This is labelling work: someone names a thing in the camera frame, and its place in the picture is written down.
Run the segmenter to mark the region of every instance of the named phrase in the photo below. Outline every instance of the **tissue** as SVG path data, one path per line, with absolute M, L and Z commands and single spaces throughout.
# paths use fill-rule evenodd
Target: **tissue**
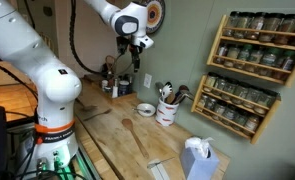
M 185 148 L 195 148 L 196 151 L 201 155 L 201 157 L 208 158 L 208 149 L 209 149 L 208 141 L 212 141 L 212 140 L 214 139 L 211 137 L 203 139 L 203 140 L 198 137 L 192 137 L 186 140 Z

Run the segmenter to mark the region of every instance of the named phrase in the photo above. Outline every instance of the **shelf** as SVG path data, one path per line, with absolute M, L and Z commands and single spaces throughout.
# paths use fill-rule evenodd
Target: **shelf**
M 237 131 L 237 130 L 235 130 L 234 128 L 232 128 L 231 126 L 224 124 L 222 121 L 219 121 L 219 120 L 215 120 L 215 119 L 213 119 L 211 116 L 209 116 L 209 115 L 203 113 L 202 110 L 206 110 L 206 111 L 210 112 L 211 114 L 216 115 L 216 116 L 218 116 L 219 118 L 224 119 L 225 121 L 227 121 L 227 122 L 229 122 L 229 123 L 231 123 L 231 124 L 233 124 L 233 125 L 236 125 L 237 127 L 241 128 L 241 129 L 244 129 L 244 130 L 246 130 L 247 132 L 249 132 L 249 133 L 251 133 L 251 134 L 255 134 L 255 132 L 253 132 L 253 131 L 251 131 L 251 130 L 245 128 L 244 126 L 240 126 L 239 124 L 235 123 L 234 121 L 231 121 L 231 120 L 229 120 L 229 119 L 226 119 L 225 117 L 223 117 L 223 116 L 221 116 L 221 115 L 219 115 L 219 114 L 216 114 L 216 113 L 214 113 L 213 111 L 211 111 L 211 110 L 209 110 L 209 109 L 206 109 L 206 108 L 204 108 L 204 107 L 200 107 L 200 106 L 197 106 L 197 107 L 196 107 L 195 112 L 197 112 L 198 114 L 200 114 L 200 115 L 202 115 L 202 116 L 205 116 L 208 120 L 213 121 L 213 122 L 215 122 L 215 123 L 217 123 L 217 124 L 219 124 L 219 125 L 221 125 L 221 126 L 227 128 L 227 129 L 233 131 L 234 133 L 236 133 L 236 134 L 238 134 L 238 135 L 240 135 L 240 136 L 242 136 L 242 137 L 244 137 L 244 138 L 246 138 L 246 139 L 251 139 L 252 136 L 248 136 L 248 135 L 244 134 L 242 131 Z
M 255 40 L 249 40 L 249 39 L 236 39 L 234 37 L 228 37 L 228 36 L 221 36 L 221 39 L 227 40 L 227 41 L 234 41 L 234 42 L 241 42 L 241 43 L 248 43 L 248 44 L 257 44 L 261 46 L 269 46 L 269 47 L 276 47 L 276 48 L 282 48 L 282 49 L 290 49 L 295 51 L 295 46 L 289 46 L 289 45 L 277 45 L 274 43 L 263 43 Z
M 227 93 L 227 92 L 221 91 L 221 90 L 219 90 L 219 89 L 216 89 L 216 88 L 213 88 L 213 87 L 210 87 L 210 86 L 207 86 L 207 85 L 205 85 L 206 78 L 207 78 L 207 75 L 204 75 L 204 76 L 201 78 L 200 82 L 199 82 L 199 87 L 198 87 L 198 89 L 197 89 L 197 93 L 196 93 L 196 96 L 195 96 L 195 99 L 194 99 L 194 103 L 193 103 L 192 108 L 191 108 L 191 112 L 198 113 L 198 114 L 204 116 L 205 118 L 207 118 L 208 120 L 213 121 L 213 122 L 215 122 L 216 124 L 221 125 L 221 126 L 227 128 L 227 129 L 229 129 L 229 130 L 232 131 L 233 133 L 236 133 L 236 134 L 238 134 L 238 135 L 240 135 L 240 136 L 242 136 L 242 137 L 244 137 L 244 138 L 246 138 L 246 139 L 249 139 L 251 144 L 255 144 L 255 143 L 258 141 L 258 139 L 259 139 L 259 137 L 261 136 L 261 134 L 263 133 L 263 131 L 266 129 L 267 125 L 269 124 L 269 122 L 270 122 L 270 120 L 271 120 L 271 117 L 272 117 L 272 116 L 274 115 L 274 113 L 276 112 L 276 109 L 277 109 L 278 106 L 280 105 L 280 102 L 281 102 L 281 100 L 280 100 L 280 96 L 278 96 L 278 97 L 276 98 L 275 102 L 273 103 L 273 105 L 272 105 L 270 108 L 268 108 L 268 107 L 265 107 L 265 106 L 259 105 L 259 104 L 257 104 L 257 103 L 254 103 L 254 102 L 248 101 L 248 100 L 246 100 L 246 99 L 240 98 L 240 97 L 235 96 L 235 95 L 233 95 L 233 94 L 230 94 L 230 93 Z M 244 106 L 242 106 L 242 105 L 235 105 L 235 104 L 233 104 L 231 101 L 225 101 L 225 102 L 227 102 L 227 103 L 229 103 L 229 104 L 233 104 L 233 105 L 235 105 L 235 106 L 237 106 L 237 107 L 239 107 L 239 108 L 242 108 L 242 109 L 244 109 L 244 110 L 246 110 L 246 111 L 248 111 L 248 112 L 250 112 L 250 113 L 253 113 L 253 114 L 256 114 L 256 115 L 260 115 L 260 117 L 262 118 L 262 119 L 261 119 L 261 123 L 260 123 L 260 125 L 258 126 L 258 128 L 256 129 L 255 132 L 254 132 L 254 131 L 251 131 L 251 130 L 249 130 L 249 129 L 247 129 L 247 128 L 241 126 L 241 125 L 238 125 L 238 124 L 235 123 L 234 121 L 231 121 L 231 120 L 229 120 L 229 119 L 226 119 L 225 117 L 223 117 L 223 116 L 221 116 L 221 115 L 219 115 L 219 114 L 216 114 L 215 112 L 213 112 L 213 111 L 211 111 L 211 110 L 209 110 L 209 109 L 207 109 L 207 108 L 205 108 L 205 107 L 202 107 L 202 106 L 198 105 L 198 103 L 199 103 L 199 101 L 200 101 L 200 97 L 201 97 L 201 95 L 202 95 L 203 93 L 204 93 L 204 94 L 207 94 L 207 95 L 209 95 L 209 96 L 211 96 L 211 97 L 213 97 L 213 98 L 223 100 L 220 96 L 217 96 L 217 95 L 215 95 L 215 94 L 213 94 L 213 93 L 211 93 L 211 92 L 204 91 L 204 87 L 206 87 L 206 88 L 210 88 L 210 89 L 212 89 L 212 90 L 219 91 L 219 92 L 224 93 L 224 94 L 227 94 L 227 95 L 229 95 L 229 96 L 231 96 L 231 97 L 234 97 L 234 98 L 237 98 L 237 99 L 240 99 L 240 100 L 243 100 L 243 101 L 249 102 L 249 103 L 251 103 L 251 104 L 253 104 L 253 105 L 255 105 L 255 106 L 259 106 L 259 107 L 261 107 L 261 108 L 264 108 L 264 109 L 267 111 L 267 113 L 266 113 L 265 115 L 260 115 L 260 114 L 258 114 L 258 113 L 256 113 L 256 112 L 254 112 L 252 109 L 246 108 L 246 107 L 244 107 Z M 215 119 L 213 119 L 211 116 L 208 116 L 208 115 L 204 114 L 204 113 L 202 112 L 202 110 L 206 110 L 206 111 L 208 111 L 208 112 L 210 112 L 210 113 L 212 113 L 212 114 L 217 115 L 218 117 L 220 117 L 220 118 L 222 118 L 222 119 L 224 119 L 224 120 L 230 122 L 231 124 L 236 125 L 236 126 L 238 126 L 239 128 L 241 128 L 241 129 L 243 129 L 243 130 L 245 130 L 245 131 L 251 133 L 251 135 L 248 136 L 248 135 L 244 134 L 244 133 L 241 132 L 241 131 L 237 131 L 237 130 L 233 129 L 231 126 L 225 125 L 224 123 L 222 123 L 222 122 L 219 121 L 219 120 L 215 120 Z
M 251 62 L 247 62 L 247 61 L 241 61 L 241 60 L 237 60 L 237 59 L 233 59 L 233 58 L 229 58 L 229 57 L 217 56 L 216 52 L 218 50 L 219 44 L 222 41 L 231 41 L 231 43 L 235 42 L 235 43 L 242 43 L 242 44 L 248 43 L 248 44 L 276 47 L 276 48 L 282 48 L 282 49 L 294 50 L 295 51 L 295 46 L 277 45 L 277 44 L 274 44 L 274 43 L 263 43 L 263 42 L 259 42 L 257 40 L 237 39 L 237 38 L 234 38 L 234 37 L 223 36 L 222 35 L 223 29 L 232 29 L 232 30 L 238 30 L 238 31 L 251 31 L 251 32 L 269 33 L 269 34 L 280 34 L 280 35 L 285 35 L 285 36 L 295 36 L 295 33 L 279 32 L 279 31 L 266 31 L 266 30 L 255 30 L 255 29 L 245 29 L 245 28 L 227 28 L 227 27 L 225 27 L 225 25 L 227 23 L 227 20 L 228 20 L 228 16 L 226 16 L 226 15 L 224 15 L 222 17 L 222 19 L 221 19 L 221 22 L 219 24 L 219 27 L 218 27 L 218 30 L 217 30 L 217 33 L 216 33 L 216 36 L 215 36 L 215 39 L 214 39 L 214 42 L 213 42 L 213 46 L 212 46 L 211 51 L 209 53 L 209 57 L 208 57 L 208 60 L 207 60 L 207 65 L 216 66 L 216 67 L 223 68 L 223 69 L 226 69 L 226 70 L 234 71 L 234 72 L 237 72 L 237 73 L 245 74 L 245 75 L 248 75 L 248 76 L 256 77 L 256 78 L 259 78 L 259 79 L 267 80 L 267 81 L 270 81 L 270 82 L 275 82 L 275 83 L 282 84 L 282 85 L 285 85 L 287 87 L 290 87 L 292 85 L 293 81 L 295 80 L 295 66 L 292 69 L 292 71 L 286 71 L 286 70 L 279 69 L 279 68 L 264 66 L 264 65 L 261 65 L 261 64 L 255 64 L 255 63 L 251 63 Z M 244 71 L 244 70 L 237 69 L 237 68 L 233 68 L 233 67 L 232 68 L 227 68 L 227 67 L 225 67 L 223 65 L 216 64 L 216 63 L 213 62 L 214 59 L 218 58 L 218 57 L 223 58 L 223 59 L 227 59 L 227 60 L 231 60 L 231 61 L 235 61 L 235 62 L 241 62 L 241 63 L 244 63 L 244 64 L 254 65 L 254 66 L 257 66 L 257 67 L 263 67 L 263 68 L 270 69 L 270 70 L 277 71 L 277 72 L 286 73 L 286 74 L 288 74 L 288 77 L 287 77 L 286 80 L 278 80 L 278 79 L 274 79 L 274 78 L 267 77 L 267 76 L 261 76 L 261 75 L 255 74 L 255 73 L 251 73 L 251 72 Z

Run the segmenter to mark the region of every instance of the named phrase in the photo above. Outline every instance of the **electrical outlet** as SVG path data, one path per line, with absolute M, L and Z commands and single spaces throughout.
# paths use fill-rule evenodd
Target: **electrical outlet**
M 144 86 L 150 88 L 152 76 L 150 74 L 145 74 Z

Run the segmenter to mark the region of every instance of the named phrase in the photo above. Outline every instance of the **utensil handle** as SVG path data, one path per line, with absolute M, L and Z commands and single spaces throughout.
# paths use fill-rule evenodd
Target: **utensil handle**
M 143 144 L 140 142 L 139 138 L 137 137 L 136 133 L 134 132 L 134 130 L 130 130 L 131 134 L 134 136 L 134 139 L 140 149 L 140 152 L 143 154 L 143 156 L 148 159 L 149 158 L 149 154 L 147 152 L 147 150 L 145 149 L 145 147 L 143 146 Z

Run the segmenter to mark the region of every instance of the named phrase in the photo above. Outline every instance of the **utensil holder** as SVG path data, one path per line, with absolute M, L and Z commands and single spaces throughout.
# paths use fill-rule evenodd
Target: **utensil holder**
M 179 107 L 179 104 L 171 105 L 162 101 L 161 98 L 158 100 L 156 121 L 163 126 L 169 126 L 175 121 L 175 116 Z

